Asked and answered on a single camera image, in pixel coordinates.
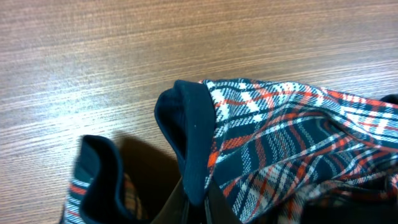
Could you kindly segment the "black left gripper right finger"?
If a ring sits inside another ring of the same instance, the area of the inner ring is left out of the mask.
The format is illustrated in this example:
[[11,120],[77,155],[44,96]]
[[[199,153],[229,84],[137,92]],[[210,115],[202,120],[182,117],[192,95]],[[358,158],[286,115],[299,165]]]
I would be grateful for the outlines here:
[[207,224],[242,224],[214,180],[208,186],[204,207]]

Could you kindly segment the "red blue plaid garment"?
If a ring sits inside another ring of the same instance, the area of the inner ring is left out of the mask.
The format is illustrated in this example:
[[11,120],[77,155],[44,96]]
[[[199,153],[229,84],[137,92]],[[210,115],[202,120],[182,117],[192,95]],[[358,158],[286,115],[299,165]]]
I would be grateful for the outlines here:
[[[214,180],[242,223],[396,223],[397,96],[296,82],[178,80],[154,115],[177,156],[188,223]],[[107,138],[82,137],[62,223],[151,223]]]

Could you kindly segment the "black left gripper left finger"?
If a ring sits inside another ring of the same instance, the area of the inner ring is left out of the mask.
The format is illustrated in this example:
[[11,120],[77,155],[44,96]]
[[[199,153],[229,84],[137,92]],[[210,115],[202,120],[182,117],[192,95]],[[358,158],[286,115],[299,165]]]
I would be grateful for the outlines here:
[[190,202],[180,179],[151,224],[187,224]]

